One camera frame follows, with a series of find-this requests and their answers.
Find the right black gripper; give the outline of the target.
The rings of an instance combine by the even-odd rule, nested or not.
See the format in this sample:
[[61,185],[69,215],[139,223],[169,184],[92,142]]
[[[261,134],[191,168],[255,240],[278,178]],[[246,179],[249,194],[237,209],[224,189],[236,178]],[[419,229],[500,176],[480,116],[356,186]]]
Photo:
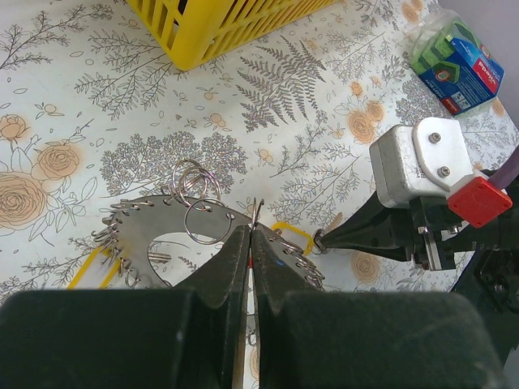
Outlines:
[[388,208],[373,194],[322,236],[322,249],[357,250],[431,271],[452,270],[467,254],[453,290],[487,299],[497,312],[518,310],[518,175],[504,169],[472,178],[452,197],[419,196]]

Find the metal keyring disc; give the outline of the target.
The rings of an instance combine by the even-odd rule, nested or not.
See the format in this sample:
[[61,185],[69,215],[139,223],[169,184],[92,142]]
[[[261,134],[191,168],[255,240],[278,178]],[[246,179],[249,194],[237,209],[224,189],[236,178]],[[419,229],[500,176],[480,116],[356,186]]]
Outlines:
[[127,286],[166,288],[151,263],[151,242],[169,233],[185,233],[202,246],[227,242],[240,226],[260,231],[277,263],[293,268],[308,284],[321,289],[324,275],[306,257],[305,250],[282,237],[280,230],[260,223],[263,200],[255,200],[251,216],[227,207],[221,200],[221,187],[214,173],[192,159],[174,166],[171,181],[159,195],[121,199],[104,217],[103,229],[92,232],[92,240],[107,262],[116,263]]

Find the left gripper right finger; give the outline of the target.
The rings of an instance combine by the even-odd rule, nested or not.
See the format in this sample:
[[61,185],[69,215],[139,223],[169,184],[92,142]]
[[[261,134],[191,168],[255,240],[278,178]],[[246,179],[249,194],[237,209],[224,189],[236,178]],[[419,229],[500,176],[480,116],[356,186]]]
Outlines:
[[323,292],[251,238],[262,388],[504,388],[483,320],[456,293]]

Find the yellow tag with key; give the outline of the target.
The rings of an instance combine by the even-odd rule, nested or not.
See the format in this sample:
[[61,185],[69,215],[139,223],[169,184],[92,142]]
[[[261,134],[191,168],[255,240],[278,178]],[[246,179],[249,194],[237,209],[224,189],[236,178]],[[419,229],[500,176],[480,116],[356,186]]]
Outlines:
[[342,212],[338,212],[333,218],[332,221],[325,225],[322,229],[316,229],[313,232],[308,232],[304,229],[301,229],[297,226],[293,226],[286,221],[278,221],[271,226],[271,229],[283,237],[286,241],[289,241],[296,246],[299,246],[303,249],[304,255],[309,254],[328,254],[330,252],[335,251],[335,249],[326,249],[322,248],[315,242],[315,238],[317,236],[325,235],[326,233],[332,231],[337,228],[341,222],[344,220],[344,216]]

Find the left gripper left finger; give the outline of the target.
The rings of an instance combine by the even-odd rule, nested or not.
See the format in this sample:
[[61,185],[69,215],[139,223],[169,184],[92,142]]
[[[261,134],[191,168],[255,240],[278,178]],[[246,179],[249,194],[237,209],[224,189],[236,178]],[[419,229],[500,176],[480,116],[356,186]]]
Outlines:
[[171,289],[22,292],[1,308],[4,388],[240,388],[250,229]]

